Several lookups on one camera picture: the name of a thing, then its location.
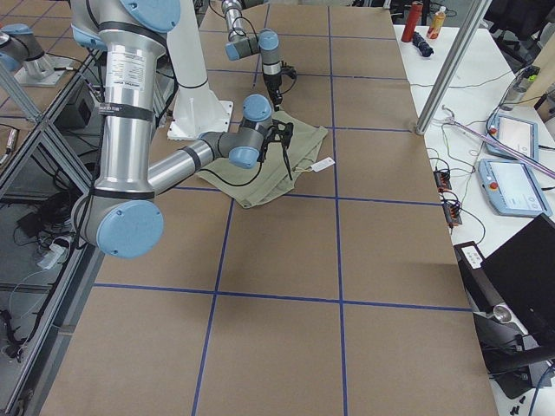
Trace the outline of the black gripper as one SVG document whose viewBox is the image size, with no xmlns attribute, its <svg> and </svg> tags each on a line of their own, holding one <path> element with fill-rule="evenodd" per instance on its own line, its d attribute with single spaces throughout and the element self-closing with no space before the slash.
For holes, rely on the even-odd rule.
<svg viewBox="0 0 555 416">
<path fill-rule="evenodd" d="M 264 138 L 264 146 L 267 147 L 270 143 L 278 143 L 282 147 L 282 156 L 284 165 L 287 171 L 289 180 L 292 179 L 291 164 L 287 150 L 291 144 L 291 139 L 294 132 L 294 124 L 292 122 L 282 122 L 274 120 Z"/>
<path fill-rule="evenodd" d="M 283 102 L 283 95 L 281 93 L 282 74 L 280 71 L 276 74 L 263 72 L 263 79 L 273 106 L 273 110 L 277 112 L 280 110 Z"/>
</svg>

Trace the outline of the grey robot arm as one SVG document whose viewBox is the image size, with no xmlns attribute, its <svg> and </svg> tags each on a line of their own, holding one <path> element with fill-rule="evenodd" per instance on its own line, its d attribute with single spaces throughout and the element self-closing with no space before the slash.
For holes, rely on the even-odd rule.
<svg viewBox="0 0 555 416">
<path fill-rule="evenodd" d="M 160 240 L 164 218 L 154 198 L 216 159 L 250 169 L 264 162 L 268 145 L 288 146 L 293 127 L 272 116 L 282 101 L 284 71 L 278 35 L 271 29 L 247 32 L 242 25 L 248 1 L 224 1 L 229 59 L 260 55 L 267 95 L 243 104 L 238 131 L 226 122 L 232 104 L 209 88 L 198 23 L 189 1 L 74 1 L 72 30 L 82 46 L 107 55 L 98 178 L 75 205 L 81 238 L 102 252 L 135 258 Z M 173 64 L 178 97 L 174 124 L 191 140 L 157 163 L 149 160 L 156 128 L 154 87 L 158 60 Z"/>
<path fill-rule="evenodd" d="M 239 0 L 221 2 L 228 35 L 225 52 L 230 61 L 260 55 L 264 84 L 274 109 L 278 110 L 283 101 L 281 87 L 285 70 L 278 34 L 272 29 L 261 29 L 257 32 L 243 15 L 244 10 L 263 3 L 264 1 Z"/>
</svg>

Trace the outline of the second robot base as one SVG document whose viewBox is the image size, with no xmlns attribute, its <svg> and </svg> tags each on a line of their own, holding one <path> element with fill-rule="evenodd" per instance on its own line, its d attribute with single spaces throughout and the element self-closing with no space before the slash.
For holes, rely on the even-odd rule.
<svg viewBox="0 0 555 416">
<path fill-rule="evenodd" d="M 22 86 L 54 87 L 73 63 L 72 58 L 47 54 L 26 24 L 1 28 L 1 64 Z"/>
</svg>

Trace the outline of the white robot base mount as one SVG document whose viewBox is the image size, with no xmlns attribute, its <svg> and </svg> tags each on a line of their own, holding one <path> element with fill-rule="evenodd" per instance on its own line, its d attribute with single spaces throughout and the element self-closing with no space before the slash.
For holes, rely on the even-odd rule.
<svg viewBox="0 0 555 416">
<path fill-rule="evenodd" d="M 226 132 L 233 103 L 219 100 L 210 88 L 193 2 L 179 5 L 180 20 L 167 36 L 178 84 L 168 138 L 193 140 L 205 132 Z"/>
</svg>

